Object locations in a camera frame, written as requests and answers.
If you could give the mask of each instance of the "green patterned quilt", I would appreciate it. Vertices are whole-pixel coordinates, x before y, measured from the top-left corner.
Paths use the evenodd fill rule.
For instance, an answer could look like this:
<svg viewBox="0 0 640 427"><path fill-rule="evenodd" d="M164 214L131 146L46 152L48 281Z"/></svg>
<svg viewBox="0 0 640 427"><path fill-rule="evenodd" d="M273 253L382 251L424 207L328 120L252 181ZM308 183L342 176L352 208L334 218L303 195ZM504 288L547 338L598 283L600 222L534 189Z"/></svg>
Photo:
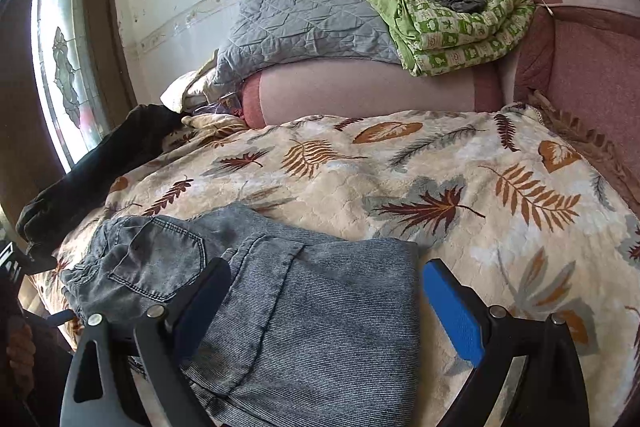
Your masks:
<svg viewBox="0 0 640 427"><path fill-rule="evenodd" d="M484 11L458 13L433 0L367 0L389 26L402 66L435 75L504 57L524 37L533 0L487 0Z"/></svg>

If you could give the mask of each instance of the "gray jeans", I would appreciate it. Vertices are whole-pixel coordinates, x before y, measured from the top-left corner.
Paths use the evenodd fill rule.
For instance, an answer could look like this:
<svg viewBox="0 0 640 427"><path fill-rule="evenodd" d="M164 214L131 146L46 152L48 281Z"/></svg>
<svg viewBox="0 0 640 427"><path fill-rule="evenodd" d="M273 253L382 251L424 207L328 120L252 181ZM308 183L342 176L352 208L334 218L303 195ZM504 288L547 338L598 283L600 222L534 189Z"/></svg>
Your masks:
<svg viewBox="0 0 640 427"><path fill-rule="evenodd" d="M233 203L182 221L123 217L95 232L62 272L85 319L142 315L213 257L232 286L182 367L209 415L233 427L403 426L418 365L417 249L348 242Z"/></svg>

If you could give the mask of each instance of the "stained glass window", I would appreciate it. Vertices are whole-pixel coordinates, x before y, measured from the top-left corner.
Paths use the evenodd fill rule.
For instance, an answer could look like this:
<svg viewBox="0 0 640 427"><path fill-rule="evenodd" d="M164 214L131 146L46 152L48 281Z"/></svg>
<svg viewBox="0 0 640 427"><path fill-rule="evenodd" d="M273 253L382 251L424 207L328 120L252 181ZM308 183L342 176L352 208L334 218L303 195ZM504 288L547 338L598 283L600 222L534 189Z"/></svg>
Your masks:
<svg viewBox="0 0 640 427"><path fill-rule="evenodd" d="M108 132L84 31L82 0L33 0L31 51L47 128L69 172Z"/></svg>

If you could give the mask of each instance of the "metal screw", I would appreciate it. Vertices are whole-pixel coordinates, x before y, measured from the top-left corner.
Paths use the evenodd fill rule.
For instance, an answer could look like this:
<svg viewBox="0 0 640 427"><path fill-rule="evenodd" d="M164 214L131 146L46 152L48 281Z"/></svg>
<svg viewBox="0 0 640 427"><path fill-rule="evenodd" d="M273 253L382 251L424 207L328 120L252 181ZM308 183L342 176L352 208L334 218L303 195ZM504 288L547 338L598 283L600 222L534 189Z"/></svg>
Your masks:
<svg viewBox="0 0 640 427"><path fill-rule="evenodd" d="M566 322L566 320L564 320L564 318L562 318L557 313L552 313L551 314L551 322L553 322L553 324L555 324L556 326L559 326L561 324L564 324Z"/></svg>
<svg viewBox="0 0 640 427"><path fill-rule="evenodd" d="M102 315L100 315L99 313L94 313L93 315L91 315L91 317L89 317L89 320L87 320L87 324L89 324L90 326L97 326L101 322Z"/></svg>
<svg viewBox="0 0 640 427"><path fill-rule="evenodd" d="M164 306L162 304L154 304L146 311L146 316L150 319L156 319L164 315Z"/></svg>
<svg viewBox="0 0 640 427"><path fill-rule="evenodd" d="M503 319L507 316L507 310L498 304L494 304L489 308L489 313L494 319Z"/></svg>

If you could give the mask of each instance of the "gray quilted pad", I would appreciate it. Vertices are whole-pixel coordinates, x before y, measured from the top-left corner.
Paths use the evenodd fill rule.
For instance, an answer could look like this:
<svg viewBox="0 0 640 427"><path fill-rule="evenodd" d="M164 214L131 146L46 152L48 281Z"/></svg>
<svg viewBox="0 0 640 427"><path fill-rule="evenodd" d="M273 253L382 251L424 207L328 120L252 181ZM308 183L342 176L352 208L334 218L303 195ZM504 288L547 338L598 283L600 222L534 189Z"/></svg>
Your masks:
<svg viewBox="0 0 640 427"><path fill-rule="evenodd" d="M220 96L256 71L317 57L400 64L388 26L366 0L241 0L210 88Z"/></svg>

